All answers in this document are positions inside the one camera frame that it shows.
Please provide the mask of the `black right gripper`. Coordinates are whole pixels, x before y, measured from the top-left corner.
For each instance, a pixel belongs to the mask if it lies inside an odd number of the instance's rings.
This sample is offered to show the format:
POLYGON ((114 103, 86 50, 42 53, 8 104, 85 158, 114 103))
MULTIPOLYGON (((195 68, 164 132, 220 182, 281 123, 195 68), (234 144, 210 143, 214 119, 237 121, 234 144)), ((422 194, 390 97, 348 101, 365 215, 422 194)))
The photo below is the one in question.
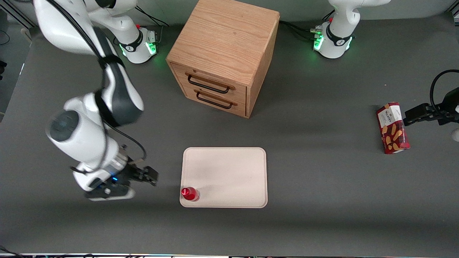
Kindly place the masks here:
POLYGON ((126 165, 121 171, 110 171, 109 177, 102 180, 96 189, 126 189, 131 186, 132 181, 147 182, 156 186, 157 180, 158 172, 150 166, 145 166, 143 171, 136 165, 126 165))

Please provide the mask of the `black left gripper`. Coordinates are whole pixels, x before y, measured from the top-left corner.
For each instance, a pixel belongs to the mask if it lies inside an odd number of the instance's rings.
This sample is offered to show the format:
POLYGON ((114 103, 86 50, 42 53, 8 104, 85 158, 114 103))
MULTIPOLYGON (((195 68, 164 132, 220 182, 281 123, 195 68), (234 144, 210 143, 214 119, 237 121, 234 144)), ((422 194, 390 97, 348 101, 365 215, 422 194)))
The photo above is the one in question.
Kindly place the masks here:
MULTIPOLYGON (((439 115, 438 125, 442 126, 449 123, 459 123, 458 111, 456 111, 459 104, 459 92, 448 92, 440 104, 435 107, 443 116, 439 115)), ((420 104, 414 108, 405 111, 404 125, 410 126, 418 122, 431 121, 431 105, 428 103, 420 104)))

